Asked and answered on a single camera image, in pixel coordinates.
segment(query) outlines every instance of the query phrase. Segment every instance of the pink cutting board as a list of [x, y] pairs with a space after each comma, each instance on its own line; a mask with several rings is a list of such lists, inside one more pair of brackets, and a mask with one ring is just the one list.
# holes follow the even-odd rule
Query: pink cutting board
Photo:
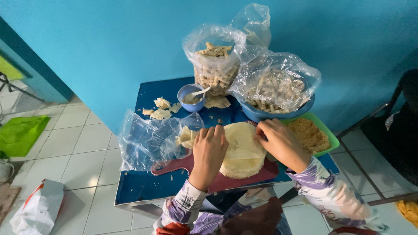
[[[257, 124], [253, 121], [247, 121], [248, 123], [256, 126]], [[193, 154], [183, 159], [174, 159], [162, 169], [152, 170], [153, 175], [159, 176], [171, 171], [178, 169], [186, 169], [187, 172], [191, 173], [194, 167], [194, 158]], [[258, 183], [260, 181], [273, 179], [279, 174], [279, 169], [277, 163], [269, 161], [267, 158], [264, 158], [264, 165], [258, 172], [258, 174], [245, 179], [231, 179], [222, 175], [220, 172], [215, 176], [212, 184], [208, 188], [208, 193], [219, 192], [226, 189], [233, 189], [236, 187], [244, 186], [247, 184]]]

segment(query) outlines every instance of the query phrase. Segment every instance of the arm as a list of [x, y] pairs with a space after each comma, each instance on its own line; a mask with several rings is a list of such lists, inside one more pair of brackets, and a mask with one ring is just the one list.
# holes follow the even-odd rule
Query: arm
[[286, 174], [293, 179], [300, 195], [319, 210], [334, 229], [339, 227], [357, 227], [377, 232], [387, 232], [376, 210], [373, 210], [363, 199], [349, 188], [344, 181], [335, 179], [321, 162], [312, 157], [307, 168], [296, 173], [292, 170]]
[[163, 215], [154, 223], [153, 235], [190, 233], [227, 149], [228, 141], [221, 125], [200, 130], [193, 145], [193, 171], [178, 194], [164, 203]]
[[357, 227], [386, 232], [376, 210], [359, 195], [328, 172], [321, 162], [306, 153], [299, 141], [279, 120], [258, 123], [256, 139], [277, 160], [292, 170], [286, 171], [299, 194], [325, 215], [333, 228]]

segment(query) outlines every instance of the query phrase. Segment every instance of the person's left hand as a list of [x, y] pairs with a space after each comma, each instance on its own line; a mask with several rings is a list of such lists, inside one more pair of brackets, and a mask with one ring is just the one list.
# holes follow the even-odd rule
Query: person's left hand
[[201, 129], [193, 145], [194, 167], [189, 182], [205, 192], [218, 174], [228, 149], [225, 130], [221, 125]]

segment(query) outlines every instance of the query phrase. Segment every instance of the sleeve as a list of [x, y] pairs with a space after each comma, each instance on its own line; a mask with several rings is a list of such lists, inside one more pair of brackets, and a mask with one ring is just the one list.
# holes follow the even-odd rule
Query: sleeve
[[386, 233], [389, 227], [383, 224], [376, 209], [372, 209], [359, 194], [344, 181], [325, 169], [321, 162], [311, 157], [308, 167], [301, 173], [286, 171], [300, 195], [319, 210], [334, 229], [356, 227]]
[[189, 234], [206, 193], [199, 191], [188, 180], [175, 197], [163, 205], [163, 214], [154, 223], [153, 235]]

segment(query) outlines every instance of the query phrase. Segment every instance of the plastic wrap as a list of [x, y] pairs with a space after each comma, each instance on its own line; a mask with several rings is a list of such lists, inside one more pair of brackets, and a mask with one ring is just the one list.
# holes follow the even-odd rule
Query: plastic wrap
[[270, 9], [257, 3], [248, 4], [232, 20], [231, 26], [241, 30], [248, 44], [270, 45]]
[[[227, 95], [226, 90], [238, 73], [240, 53], [246, 45], [244, 33], [231, 26], [202, 24], [183, 38], [183, 50], [194, 66], [195, 83], [204, 88], [212, 87], [207, 96]], [[215, 46], [232, 46], [227, 56], [204, 56], [196, 54], [206, 49], [206, 42]]]
[[196, 112], [185, 118], [144, 120], [128, 110], [117, 136], [122, 153], [120, 170], [151, 171], [153, 167], [166, 166], [172, 159], [189, 156], [191, 151], [175, 144], [185, 125], [196, 131], [204, 127]]
[[275, 53], [265, 47], [248, 45], [238, 57], [241, 67], [228, 90], [237, 99], [261, 100], [295, 111], [321, 83], [319, 70], [292, 53]]

